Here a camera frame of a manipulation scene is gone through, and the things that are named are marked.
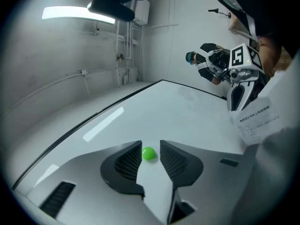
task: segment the black vent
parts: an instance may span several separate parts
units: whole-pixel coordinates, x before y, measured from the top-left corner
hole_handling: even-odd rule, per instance
[[[226,165],[232,166],[232,167],[237,167],[239,162],[238,161],[234,161],[234,160],[230,160],[227,158],[223,158],[220,163],[224,163]]]
[[[188,160],[184,156],[164,144],[160,145],[160,161],[171,179],[184,172],[188,165]]]
[[[116,171],[131,181],[136,181],[137,170],[142,162],[142,145],[136,146],[120,156],[115,162]]]
[[[57,214],[59,213],[60,209],[62,208],[74,188],[75,185],[72,183],[60,183],[43,202],[43,204],[40,206],[40,209],[52,218],[56,218]]]

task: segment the wall-mounted pipe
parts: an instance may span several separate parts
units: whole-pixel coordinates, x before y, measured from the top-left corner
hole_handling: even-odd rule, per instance
[[[117,31],[116,31],[116,57],[118,55],[118,47],[119,47],[119,30],[120,30],[120,21],[117,21]],[[118,61],[116,61],[116,73],[117,73],[117,83],[118,87],[120,87],[120,80],[119,80],[119,64]]]
[[[90,90],[89,90],[88,84],[86,83],[85,75],[83,75],[83,80],[84,80],[84,85],[85,85],[86,91],[90,97]]]
[[[130,46],[130,48],[129,48],[129,51],[130,51],[129,57],[130,57],[130,59],[132,59],[132,57],[131,57],[131,54],[132,54],[131,43],[132,43],[132,22],[130,22],[130,36],[129,36],[129,46]]]
[[[57,84],[61,81],[64,81],[66,79],[69,79],[69,78],[72,78],[72,77],[76,77],[76,76],[81,76],[81,74],[74,74],[74,75],[70,75],[70,76],[67,76],[67,77],[64,77],[62,79],[59,79],[59,80],[56,80],[55,82],[52,82],[50,84],[47,84],[41,88],[39,88],[38,90],[35,90],[34,92],[28,94],[26,97],[24,97],[23,99],[21,99],[19,102],[17,102],[15,105],[13,105],[10,109],[8,109],[1,117],[0,119],[2,119],[4,116],[6,116],[11,110],[13,110],[15,107],[17,107],[18,105],[20,105],[22,102],[24,102],[25,100],[27,100],[28,98],[30,98],[31,96],[35,95],[36,93],[40,92],[41,90],[44,90],[45,88],[51,86],[51,85],[54,85],[54,84]]]
[[[126,57],[129,56],[128,52],[128,36],[129,36],[129,23],[127,23],[127,31],[126,31]]]
[[[143,58],[142,58],[142,55],[143,55],[143,27],[142,27],[142,32],[141,32],[141,42],[140,42],[140,62],[139,62],[139,80],[142,81],[143,79]]]
[[[113,38],[113,39],[115,39],[115,37],[116,37],[115,33],[105,32],[105,31],[101,31],[101,32],[98,32],[98,31],[97,32],[79,32],[79,33],[80,34],[86,34],[86,35],[92,35],[94,37],[99,36],[101,38]],[[119,39],[124,40],[125,37],[126,36],[120,35],[120,33],[119,33]],[[140,43],[137,40],[134,40],[134,39],[133,39],[133,44],[137,45],[137,46],[140,45]]]
[[[96,73],[96,72],[102,72],[102,71],[114,71],[114,70],[115,70],[115,69],[94,69],[94,70],[87,71],[87,73]],[[57,83],[60,83],[60,82],[62,82],[62,81],[64,81],[64,80],[66,80],[66,79],[73,78],[73,77],[76,77],[76,76],[82,76],[82,73],[76,73],[76,74],[73,74],[73,75],[70,75],[70,76],[67,76],[67,77],[63,77],[63,78],[61,78],[61,79],[59,79],[59,80],[56,80],[56,81],[54,81],[54,82],[52,82],[52,83],[49,83],[49,84],[47,84],[47,85],[45,85],[45,86],[43,86],[43,87],[41,87],[41,88],[35,90],[34,92],[28,94],[26,97],[22,98],[19,102],[17,102],[15,105],[13,105],[11,108],[9,108],[9,109],[8,109],[8,110],[0,117],[0,120],[3,119],[7,114],[9,114],[15,107],[17,107],[17,106],[20,105],[22,102],[24,102],[24,101],[27,100],[28,98],[32,97],[32,96],[35,95],[36,93],[38,93],[38,92],[40,92],[40,91],[42,91],[42,90],[44,90],[44,89],[46,89],[46,88],[48,88],[48,87],[50,87],[50,86],[52,86],[52,85],[55,85],[55,84],[57,84]]]

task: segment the ceiling light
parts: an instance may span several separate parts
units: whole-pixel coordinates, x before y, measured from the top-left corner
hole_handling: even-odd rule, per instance
[[[111,24],[115,22],[111,17],[89,12],[86,7],[55,6],[44,8],[42,19],[56,17],[85,18]]]

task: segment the white wall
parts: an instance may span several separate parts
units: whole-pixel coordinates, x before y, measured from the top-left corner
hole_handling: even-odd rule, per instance
[[[117,86],[115,36],[116,24],[58,18],[42,20],[48,6],[86,7],[91,0],[24,0],[7,21],[1,45],[0,143],[11,144],[35,123],[62,107],[88,97],[83,77],[57,83],[30,97],[9,111],[20,100],[41,87],[75,74],[78,70],[97,70],[86,76],[91,95]],[[91,34],[100,29],[100,35]],[[126,23],[120,23],[125,35]],[[138,65],[139,48],[135,47]],[[119,41],[119,53],[125,54]],[[136,81],[137,69],[131,71]]]
[[[219,8],[228,12],[217,0],[149,0],[149,25],[179,24],[155,28],[143,34],[142,75],[144,81],[167,79],[225,96],[225,86],[215,86],[200,77],[195,66],[185,60],[187,52],[203,43],[215,43],[231,49],[245,42],[228,30],[228,18],[209,13]]]

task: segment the black slot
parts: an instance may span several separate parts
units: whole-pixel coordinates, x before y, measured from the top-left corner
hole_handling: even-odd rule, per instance
[[[240,86],[240,83],[238,87],[235,87],[231,92],[231,111],[236,111],[237,108],[240,105],[240,101],[242,100],[242,97],[244,95],[245,88],[244,86]]]
[[[234,161],[234,160],[230,160],[230,159],[227,159],[227,158],[223,158],[220,163],[223,163],[223,164],[226,164],[226,165],[229,165],[229,166],[232,166],[232,167],[237,167],[238,164],[239,164],[239,161]]]
[[[52,218],[56,218],[74,188],[75,184],[61,182],[42,203],[40,209]]]

